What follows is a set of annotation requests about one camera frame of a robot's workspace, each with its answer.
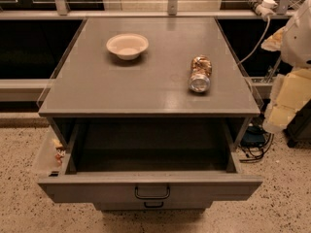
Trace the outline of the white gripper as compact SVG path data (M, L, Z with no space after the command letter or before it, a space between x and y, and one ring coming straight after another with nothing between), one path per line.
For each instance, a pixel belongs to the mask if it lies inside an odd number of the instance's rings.
M263 50L279 51L284 27L278 29L261 44ZM268 105L262 124L266 132L275 134L286 129L303 106L311 99L311 71L294 69L287 75L278 75L271 91L272 106Z

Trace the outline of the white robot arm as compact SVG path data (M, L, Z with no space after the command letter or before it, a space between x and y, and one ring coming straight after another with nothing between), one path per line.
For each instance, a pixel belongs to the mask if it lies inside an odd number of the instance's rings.
M279 51L293 68L278 75L264 113L263 129L275 134L287 128L311 100L311 0L305 0L287 24L263 41L264 50Z

